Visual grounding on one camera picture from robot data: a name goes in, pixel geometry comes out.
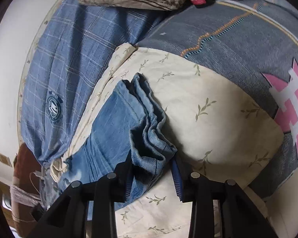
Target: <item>folded denim fabric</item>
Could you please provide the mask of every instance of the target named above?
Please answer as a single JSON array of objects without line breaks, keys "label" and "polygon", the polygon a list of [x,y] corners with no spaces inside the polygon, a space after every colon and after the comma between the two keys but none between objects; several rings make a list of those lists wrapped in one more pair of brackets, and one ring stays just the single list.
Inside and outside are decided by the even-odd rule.
[{"label": "folded denim fabric", "polygon": [[[98,180],[125,161],[131,150],[135,175],[131,194],[126,203],[116,203],[115,208],[133,202],[154,184],[177,151],[161,133],[165,119],[143,75],[137,73],[131,83],[119,81],[94,120],[85,144],[67,159],[68,171],[61,176],[60,189],[75,180]],[[88,220],[91,217],[92,203]]]}]

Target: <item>plaid fabric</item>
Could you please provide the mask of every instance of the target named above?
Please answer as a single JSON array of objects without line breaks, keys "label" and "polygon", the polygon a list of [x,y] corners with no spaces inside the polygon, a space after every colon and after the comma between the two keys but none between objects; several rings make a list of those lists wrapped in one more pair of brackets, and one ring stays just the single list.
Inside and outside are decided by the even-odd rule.
[{"label": "plaid fabric", "polygon": [[135,44],[167,15],[63,1],[40,38],[23,94],[21,134],[41,165],[67,150],[116,47]]}]

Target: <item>wall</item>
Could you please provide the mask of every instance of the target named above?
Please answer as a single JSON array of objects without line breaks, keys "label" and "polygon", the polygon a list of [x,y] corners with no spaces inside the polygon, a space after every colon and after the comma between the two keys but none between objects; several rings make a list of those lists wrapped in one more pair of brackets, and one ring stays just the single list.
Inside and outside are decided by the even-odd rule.
[{"label": "wall", "polygon": [[[11,163],[18,152],[17,99],[22,69],[39,26],[56,0],[14,0],[0,23],[0,153]],[[0,181],[13,168],[0,162]]]}]

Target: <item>metal screw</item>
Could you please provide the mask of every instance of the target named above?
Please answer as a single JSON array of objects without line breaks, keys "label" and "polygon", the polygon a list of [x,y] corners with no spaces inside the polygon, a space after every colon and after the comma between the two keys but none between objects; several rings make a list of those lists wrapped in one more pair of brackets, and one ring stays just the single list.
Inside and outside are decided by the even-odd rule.
[{"label": "metal screw", "polygon": [[117,175],[115,173],[108,173],[106,176],[108,179],[114,179]]},{"label": "metal screw", "polygon": [[236,184],[236,181],[234,181],[233,179],[228,179],[227,184],[231,185],[231,186],[234,186]]},{"label": "metal screw", "polygon": [[79,187],[81,184],[82,184],[82,183],[81,183],[80,181],[73,181],[73,182],[71,183],[71,186],[72,186],[73,188],[77,188],[77,187]]},{"label": "metal screw", "polygon": [[199,178],[200,177],[200,174],[197,173],[197,172],[193,172],[193,173],[191,173],[191,177],[192,178]]}]

